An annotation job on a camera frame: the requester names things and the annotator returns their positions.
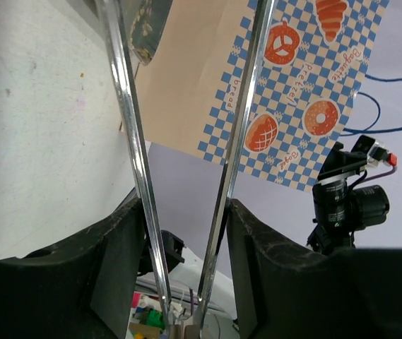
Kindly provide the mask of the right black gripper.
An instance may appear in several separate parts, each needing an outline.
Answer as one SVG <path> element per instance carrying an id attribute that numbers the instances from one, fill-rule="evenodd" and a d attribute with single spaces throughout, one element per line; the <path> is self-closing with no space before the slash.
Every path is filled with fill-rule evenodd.
<path id="1" fill-rule="evenodd" d="M 364 172 L 366 166 L 365 153 L 343 151 L 343 144 L 335 142 L 312 189 L 315 219 L 326 230 L 343 226 L 348 195 L 346 179 Z"/>

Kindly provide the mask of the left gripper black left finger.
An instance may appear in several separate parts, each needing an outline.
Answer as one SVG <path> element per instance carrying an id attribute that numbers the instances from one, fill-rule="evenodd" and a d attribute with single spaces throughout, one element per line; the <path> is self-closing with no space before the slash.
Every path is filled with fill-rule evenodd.
<path id="1" fill-rule="evenodd" d="M 105 219 L 0 260 L 0 338 L 125 338 L 144 226 L 131 192 Z"/>

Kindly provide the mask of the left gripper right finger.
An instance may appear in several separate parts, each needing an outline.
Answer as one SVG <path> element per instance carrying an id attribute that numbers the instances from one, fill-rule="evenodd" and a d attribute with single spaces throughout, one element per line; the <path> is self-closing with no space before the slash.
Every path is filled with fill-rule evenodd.
<path id="1" fill-rule="evenodd" d="M 402 338 L 402 249 L 324 256 L 238 200 L 227 242 L 241 338 Z"/>

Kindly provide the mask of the blue checkered paper bag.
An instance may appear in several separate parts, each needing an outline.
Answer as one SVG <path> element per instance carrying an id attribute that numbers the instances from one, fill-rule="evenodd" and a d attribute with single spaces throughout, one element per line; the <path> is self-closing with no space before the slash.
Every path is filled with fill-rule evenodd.
<path id="1" fill-rule="evenodd" d="M 255 1 L 173 1 L 155 52 L 139 49 L 146 140 L 223 164 Z M 388 1 L 277 1 L 239 171 L 310 191 L 367 78 Z"/>

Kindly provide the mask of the metal tongs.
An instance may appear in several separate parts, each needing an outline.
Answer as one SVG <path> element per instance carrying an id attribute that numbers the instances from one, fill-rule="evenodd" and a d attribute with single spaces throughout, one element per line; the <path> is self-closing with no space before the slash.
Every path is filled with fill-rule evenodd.
<path id="1" fill-rule="evenodd" d="M 167 259 L 155 204 L 124 19 L 118 1 L 96 1 L 95 5 L 102 31 L 105 35 L 105 45 L 114 89 L 117 94 L 119 111 L 122 116 L 122 125 L 128 141 L 135 186 L 141 198 L 146 218 L 146 227 L 150 242 L 150 259 L 153 265 L 160 306 L 162 307 L 166 330 L 168 333 L 173 333 L 171 327 L 175 321 L 170 314 L 172 295 L 170 292 Z M 232 200 L 238 166 L 242 156 L 247 121 L 252 108 L 257 78 L 262 69 L 267 34 L 275 5 L 275 1 L 259 1 L 256 7 L 252 36 L 249 42 L 242 83 L 239 89 L 235 120 L 227 145 L 225 163 L 220 178 L 208 238 L 208 246 L 201 271 L 198 287 L 199 303 L 194 313 L 193 324 L 189 328 L 189 338 L 206 338 L 207 336 L 204 328 L 204 320 L 213 291 L 218 252 L 225 233 L 227 213 Z"/>

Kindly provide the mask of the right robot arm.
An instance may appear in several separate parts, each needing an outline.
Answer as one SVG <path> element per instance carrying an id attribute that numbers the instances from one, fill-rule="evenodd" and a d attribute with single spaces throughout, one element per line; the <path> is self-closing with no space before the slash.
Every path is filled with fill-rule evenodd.
<path id="1" fill-rule="evenodd" d="M 396 155 L 370 136 L 360 136 L 350 151 L 335 142 L 312 189 L 315 228 L 307 246 L 328 256 L 353 248 L 356 232 L 384 223 L 390 210 L 385 190 L 358 185 L 396 173 L 397 164 Z"/>

